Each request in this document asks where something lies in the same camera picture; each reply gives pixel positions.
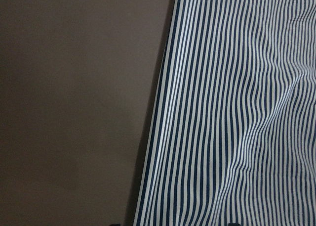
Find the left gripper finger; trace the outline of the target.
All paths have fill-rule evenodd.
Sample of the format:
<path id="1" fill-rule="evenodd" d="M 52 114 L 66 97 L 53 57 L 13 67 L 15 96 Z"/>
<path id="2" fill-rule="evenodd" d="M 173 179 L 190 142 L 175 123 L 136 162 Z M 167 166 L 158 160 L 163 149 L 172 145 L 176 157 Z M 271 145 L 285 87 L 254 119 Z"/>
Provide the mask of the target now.
<path id="1" fill-rule="evenodd" d="M 240 226 L 240 224 L 236 222 L 229 222 L 227 226 Z"/>

